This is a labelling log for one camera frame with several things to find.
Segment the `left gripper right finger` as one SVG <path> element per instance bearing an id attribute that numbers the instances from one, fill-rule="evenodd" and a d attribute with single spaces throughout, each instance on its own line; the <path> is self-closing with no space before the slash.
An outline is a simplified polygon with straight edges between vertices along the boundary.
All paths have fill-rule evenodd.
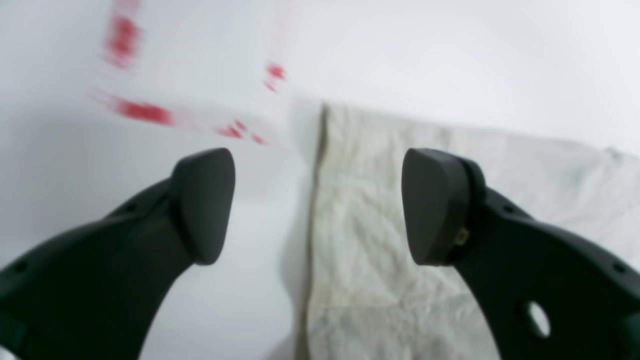
<path id="1" fill-rule="evenodd" d="M 503 360 L 637 360 L 639 274 L 487 187 L 470 159 L 411 148 L 401 196 L 411 257 L 451 266 Z"/>

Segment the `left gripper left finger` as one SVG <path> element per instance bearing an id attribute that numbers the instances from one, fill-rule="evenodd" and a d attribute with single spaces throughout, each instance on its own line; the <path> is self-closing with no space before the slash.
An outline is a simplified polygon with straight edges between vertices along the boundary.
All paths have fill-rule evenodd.
<path id="1" fill-rule="evenodd" d="M 19 360 L 137 360 L 174 282 L 221 254 L 235 166 L 226 148 L 105 218 L 45 240 L 1 271 L 1 348 Z"/>

